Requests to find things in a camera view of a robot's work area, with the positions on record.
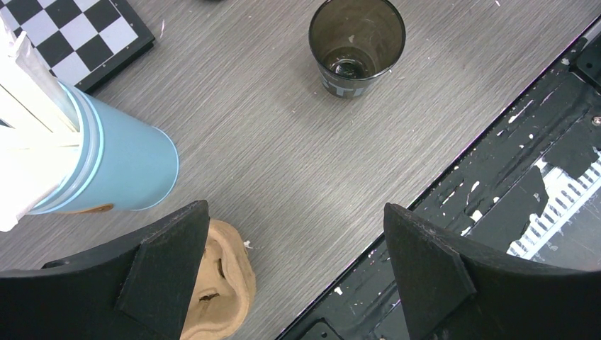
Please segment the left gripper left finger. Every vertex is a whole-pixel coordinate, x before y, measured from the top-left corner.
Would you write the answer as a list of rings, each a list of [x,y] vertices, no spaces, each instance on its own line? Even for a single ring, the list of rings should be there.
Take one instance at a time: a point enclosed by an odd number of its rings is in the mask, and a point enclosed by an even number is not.
[[[2,339],[178,339],[208,236],[205,200],[37,270],[1,273]]]

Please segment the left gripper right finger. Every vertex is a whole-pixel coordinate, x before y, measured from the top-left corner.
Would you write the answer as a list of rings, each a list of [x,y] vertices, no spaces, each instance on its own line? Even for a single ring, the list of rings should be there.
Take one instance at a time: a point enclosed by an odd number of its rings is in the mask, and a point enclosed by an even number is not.
[[[383,230],[411,339],[599,339],[600,273],[511,256],[396,204]]]

